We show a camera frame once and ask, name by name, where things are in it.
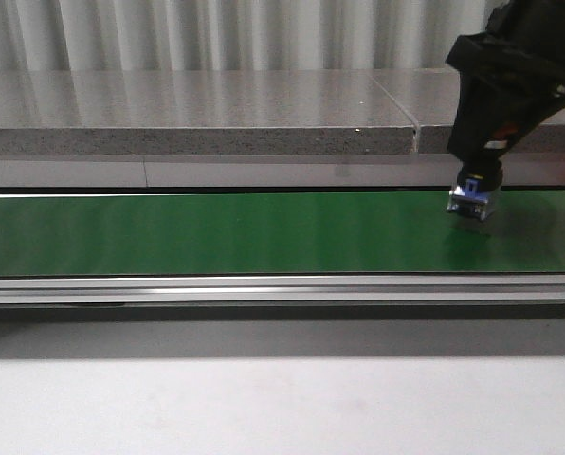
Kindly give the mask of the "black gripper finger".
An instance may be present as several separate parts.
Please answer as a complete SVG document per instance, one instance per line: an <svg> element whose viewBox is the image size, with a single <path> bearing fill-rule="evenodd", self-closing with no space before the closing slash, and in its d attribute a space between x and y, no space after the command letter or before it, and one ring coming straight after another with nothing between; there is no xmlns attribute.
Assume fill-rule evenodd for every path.
<svg viewBox="0 0 565 455"><path fill-rule="evenodd" d="M524 78L509 71L459 75L459 104L447 150L463 163L463 173L500 173L501 156L524 126Z"/></svg>
<svg viewBox="0 0 565 455"><path fill-rule="evenodd" d="M500 160L541 122L565 109L565 85L552 91L533 93L516 87L500 87L496 95L499 118L495 123L495 140L502 143L495 151L496 160Z"/></svg>

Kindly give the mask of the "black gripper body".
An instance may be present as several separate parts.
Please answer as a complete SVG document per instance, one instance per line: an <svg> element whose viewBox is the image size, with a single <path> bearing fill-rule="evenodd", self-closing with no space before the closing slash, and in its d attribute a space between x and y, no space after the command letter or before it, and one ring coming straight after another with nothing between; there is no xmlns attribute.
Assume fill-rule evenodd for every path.
<svg viewBox="0 0 565 455"><path fill-rule="evenodd" d="M485 31L459 36L446 63L465 75L514 72L565 85L565 1L507 1Z"/></svg>

